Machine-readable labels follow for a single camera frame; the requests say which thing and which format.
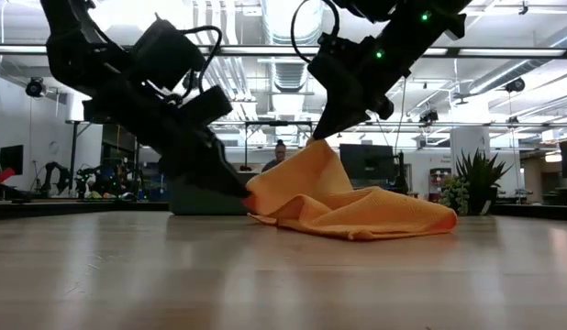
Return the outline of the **orange microfiber towel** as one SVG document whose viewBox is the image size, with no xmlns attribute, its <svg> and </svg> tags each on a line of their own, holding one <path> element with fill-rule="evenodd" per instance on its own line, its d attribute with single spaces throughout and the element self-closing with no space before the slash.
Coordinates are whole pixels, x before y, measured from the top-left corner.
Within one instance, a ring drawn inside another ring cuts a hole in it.
<svg viewBox="0 0 567 330">
<path fill-rule="evenodd" d="M 249 216 L 321 237 L 370 241 L 451 232 L 450 208 L 371 186 L 354 189 L 339 156 L 324 140 L 251 178 L 243 200 Z"/>
</svg>

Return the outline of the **pale trailing succulent sprig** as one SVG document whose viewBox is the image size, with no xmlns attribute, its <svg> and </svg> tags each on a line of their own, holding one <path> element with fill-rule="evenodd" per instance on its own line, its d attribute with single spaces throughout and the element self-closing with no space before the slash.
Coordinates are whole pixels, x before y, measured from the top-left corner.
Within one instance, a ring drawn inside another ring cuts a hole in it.
<svg viewBox="0 0 567 330">
<path fill-rule="evenodd" d="M 457 215 L 469 212 L 469 183 L 461 177 L 450 177 L 440 190 L 439 203 L 452 209 Z"/>
</svg>

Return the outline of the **black aluminium rig frame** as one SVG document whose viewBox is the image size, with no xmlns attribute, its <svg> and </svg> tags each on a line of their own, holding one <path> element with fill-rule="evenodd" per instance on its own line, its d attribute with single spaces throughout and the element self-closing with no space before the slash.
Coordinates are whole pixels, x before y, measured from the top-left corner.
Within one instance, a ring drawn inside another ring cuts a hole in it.
<svg viewBox="0 0 567 330">
<path fill-rule="evenodd" d="M 45 56 L 44 45 L 0 44 L 0 55 Z M 219 57 L 297 58 L 291 46 L 222 46 Z M 456 48 L 431 47 L 423 56 L 429 59 L 497 59 L 497 60 L 567 60 L 567 48 Z M 29 202 L 0 204 L 0 219 L 38 217 L 48 215 L 73 215 L 97 212 L 166 212 L 166 202 L 123 202 L 98 200 L 95 202 Z M 567 220 L 567 206 L 529 206 L 497 204 L 495 215 L 527 218 Z"/>
</svg>

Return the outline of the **teal plastic bin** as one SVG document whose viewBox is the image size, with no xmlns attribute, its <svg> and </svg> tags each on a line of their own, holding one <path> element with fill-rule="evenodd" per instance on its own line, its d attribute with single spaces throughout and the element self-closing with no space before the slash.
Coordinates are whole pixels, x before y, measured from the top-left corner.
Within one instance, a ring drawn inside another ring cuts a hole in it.
<svg viewBox="0 0 567 330">
<path fill-rule="evenodd" d="M 174 215 L 246 215 L 250 211 L 240 198 L 200 189 L 180 179 L 167 181 L 167 193 Z"/>
</svg>

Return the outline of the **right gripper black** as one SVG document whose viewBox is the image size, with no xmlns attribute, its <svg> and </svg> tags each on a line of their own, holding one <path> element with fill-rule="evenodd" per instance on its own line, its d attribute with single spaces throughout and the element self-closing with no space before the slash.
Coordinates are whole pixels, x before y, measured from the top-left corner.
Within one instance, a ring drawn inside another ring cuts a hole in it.
<svg viewBox="0 0 567 330">
<path fill-rule="evenodd" d="M 375 52 L 366 58 L 360 69 L 361 89 L 333 89 L 327 92 L 327 101 L 312 137 L 324 139 L 333 134 L 358 125 L 369 117 L 370 110 L 382 120 L 395 111 L 395 105 L 386 96 L 387 92 L 404 74 L 406 55 L 404 38 L 399 27 L 386 27 L 375 38 Z"/>
</svg>

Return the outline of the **red and white shelf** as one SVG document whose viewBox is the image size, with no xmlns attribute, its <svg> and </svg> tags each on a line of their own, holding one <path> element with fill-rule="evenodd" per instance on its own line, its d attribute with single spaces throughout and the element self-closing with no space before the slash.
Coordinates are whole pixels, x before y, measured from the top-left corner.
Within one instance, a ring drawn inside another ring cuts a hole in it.
<svg viewBox="0 0 567 330">
<path fill-rule="evenodd" d="M 437 203 L 441 197 L 441 190 L 448 178 L 451 177 L 451 168 L 432 168 L 428 176 L 428 200 Z"/>
</svg>

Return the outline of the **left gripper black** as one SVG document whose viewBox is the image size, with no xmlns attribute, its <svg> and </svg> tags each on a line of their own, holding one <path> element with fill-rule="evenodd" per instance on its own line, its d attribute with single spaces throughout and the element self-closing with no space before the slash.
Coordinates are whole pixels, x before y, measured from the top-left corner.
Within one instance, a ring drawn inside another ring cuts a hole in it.
<svg viewBox="0 0 567 330">
<path fill-rule="evenodd" d="M 232 106 L 213 86 L 184 104 L 163 99 L 143 86 L 116 79 L 83 102 L 84 117 L 111 121 L 161 156 L 161 172 L 172 180 L 234 197 L 250 192 L 227 161 L 225 147 L 209 125 Z"/>
</svg>

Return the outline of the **black background rack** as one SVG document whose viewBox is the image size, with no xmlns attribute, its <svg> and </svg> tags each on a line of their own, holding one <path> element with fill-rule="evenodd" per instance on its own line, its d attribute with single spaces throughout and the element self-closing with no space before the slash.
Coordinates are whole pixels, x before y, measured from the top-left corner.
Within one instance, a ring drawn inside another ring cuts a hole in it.
<svg viewBox="0 0 567 330">
<path fill-rule="evenodd" d="M 101 165 L 103 164 L 125 165 L 129 171 L 133 171 L 139 177 L 141 185 L 139 143 L 137 138 L 125 128 L 112 124 L 104 125 L 101 144 Z"/>
</svg>

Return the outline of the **spiky potted green plant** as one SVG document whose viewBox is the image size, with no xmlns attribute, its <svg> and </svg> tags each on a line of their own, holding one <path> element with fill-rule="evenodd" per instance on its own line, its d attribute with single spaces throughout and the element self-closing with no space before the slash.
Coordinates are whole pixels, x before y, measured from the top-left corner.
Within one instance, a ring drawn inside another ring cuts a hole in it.
<svg viewBox="0 0 567 330">
<path fill-rule="evenodd" d="M 468 184 L 468 215 L 487 215 L 495 204 L 498 181 L 511 169 L 504 161 L 496 164 L 497 156 L 489 158 L 477 149 L 473 156 L 462 153 L 456 162 L 458 176 Z"/>
</svg>

